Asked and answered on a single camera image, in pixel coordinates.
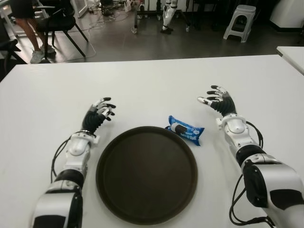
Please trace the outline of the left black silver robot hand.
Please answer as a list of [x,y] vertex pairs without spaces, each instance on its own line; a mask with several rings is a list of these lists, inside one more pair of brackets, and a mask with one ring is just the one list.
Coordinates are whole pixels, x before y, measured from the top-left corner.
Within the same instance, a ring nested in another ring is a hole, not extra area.
[[86,112],[82,121],[82,131],[94,134],[96,130],[107,120],[111,121],[110,116],[114,116],[115,105],[110,104],[110,97],[104,97],[94,102]]

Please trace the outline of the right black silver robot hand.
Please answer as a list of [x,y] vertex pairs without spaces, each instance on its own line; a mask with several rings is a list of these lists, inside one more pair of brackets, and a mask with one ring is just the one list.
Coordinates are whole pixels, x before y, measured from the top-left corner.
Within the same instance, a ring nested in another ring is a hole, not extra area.
[[225,88],[213,85],[211,89],[207,92],[211,96],[207,98],[198,97],[197,100],[219,112],[223,117],[229,114],[237,114],[235,103]]

